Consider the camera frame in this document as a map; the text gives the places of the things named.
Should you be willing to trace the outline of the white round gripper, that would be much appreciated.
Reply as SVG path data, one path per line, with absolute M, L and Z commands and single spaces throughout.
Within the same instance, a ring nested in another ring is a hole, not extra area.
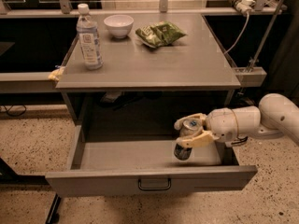
M 221 143 L 231 142 L 237 138 L 238 124 L 235 113 L 232 109 L 222 108 L 211 111 L 208 115 L 203 113 L 195 113 L 174 123 L 176 130 L 181 130 L 184 126 L 203 127 L 206 121 L 208 131 L 183 131 L 176 140 L 181 147 L 204 147 L 214 141 Z

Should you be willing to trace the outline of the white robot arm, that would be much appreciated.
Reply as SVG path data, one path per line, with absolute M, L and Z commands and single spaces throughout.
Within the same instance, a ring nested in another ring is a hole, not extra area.
M 174 128 L 195 121 L 195 132 L 177 139 L 181 147 L 204 147 L 215 142 L 233 142 L 240 136 L 275 139 L 286 135 L 299 145 L 299 108 L 278 93 L 266 94 L 258 106 L 214 109 L 178 119 Z

